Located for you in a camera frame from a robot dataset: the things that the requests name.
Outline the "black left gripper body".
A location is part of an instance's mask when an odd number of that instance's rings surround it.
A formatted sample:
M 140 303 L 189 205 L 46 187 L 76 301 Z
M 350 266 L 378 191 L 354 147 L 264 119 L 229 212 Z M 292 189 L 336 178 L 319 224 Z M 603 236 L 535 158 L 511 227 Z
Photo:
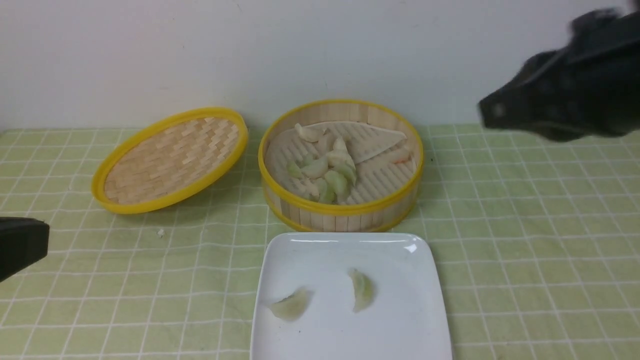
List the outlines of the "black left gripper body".
M 50 225 L 35 218 L 0 217 L 0 281 L 48 255 Z

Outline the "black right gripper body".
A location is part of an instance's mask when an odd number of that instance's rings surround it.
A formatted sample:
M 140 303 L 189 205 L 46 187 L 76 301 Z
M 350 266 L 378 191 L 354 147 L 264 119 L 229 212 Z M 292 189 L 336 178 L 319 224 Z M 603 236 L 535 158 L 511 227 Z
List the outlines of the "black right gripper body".
M 562 48 L 530 57 L 477 104 L 490 130 L 533 133 L 552 142 L 619 138 L 640 128 L 640 13 L 602 7 L 569 24 Z

